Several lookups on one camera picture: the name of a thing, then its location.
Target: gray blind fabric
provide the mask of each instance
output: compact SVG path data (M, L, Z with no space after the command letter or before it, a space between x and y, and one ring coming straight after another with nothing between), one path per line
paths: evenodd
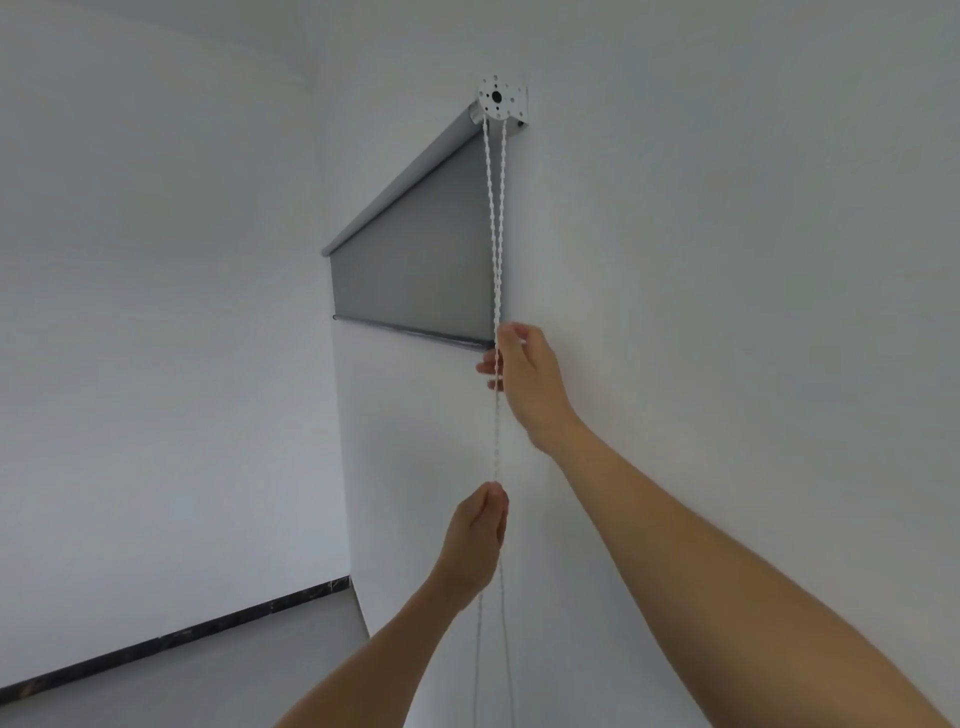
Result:
M477 135L334 251L336 317L491 342L486 170Z

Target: hand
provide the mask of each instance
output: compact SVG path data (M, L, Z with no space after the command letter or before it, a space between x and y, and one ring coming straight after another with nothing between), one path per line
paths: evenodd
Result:
M561 436L580 424L566 395L560 363L543 332L526 324L503 324L497 331L500 343L500 390L514 416L527 430L534 447L550 452ZM493 352L484 354L477 372L494 376ZM492 389L495 380L487 382Z
M493 579L509 510L510 499L499 483L484 483L457 506L430 574L457 609L466 609Z

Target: person's right arm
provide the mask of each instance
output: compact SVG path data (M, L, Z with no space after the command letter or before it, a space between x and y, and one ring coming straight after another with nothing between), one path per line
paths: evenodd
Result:
M593 434L537 328L506 325L498 339L514 414L564 471L714 726L949 728L849 624ZM493 375L491 352L477 369Z

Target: white bead chain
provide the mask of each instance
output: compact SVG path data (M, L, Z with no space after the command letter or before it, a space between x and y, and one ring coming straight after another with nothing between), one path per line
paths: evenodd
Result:
M493 248L493 479L500 480L500 340L496 335L500 327L500 307L503 289L503 202L507 186L507 122L503 122L500 140L500 220L499 230L493 209L493 179L490 158L490 131L487 117L483 120L483 142L487 154L487 196L490 199L490 235ZM507 666L507 689L510 696L510 725L516 726L514 712L514 678L510 670L510 641L507 636L507 596L503 576L503 558L498 563L500 571L500 616L503 621L503 652ZM477 639L473 665L473 728L477 726L477 707L480 696L480 638L483 632L483 593L477 598Z

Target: gray floor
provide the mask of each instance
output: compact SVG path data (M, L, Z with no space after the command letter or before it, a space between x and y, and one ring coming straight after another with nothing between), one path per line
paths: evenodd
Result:
M269 728L366 639L340 592L0 708L0 726Z

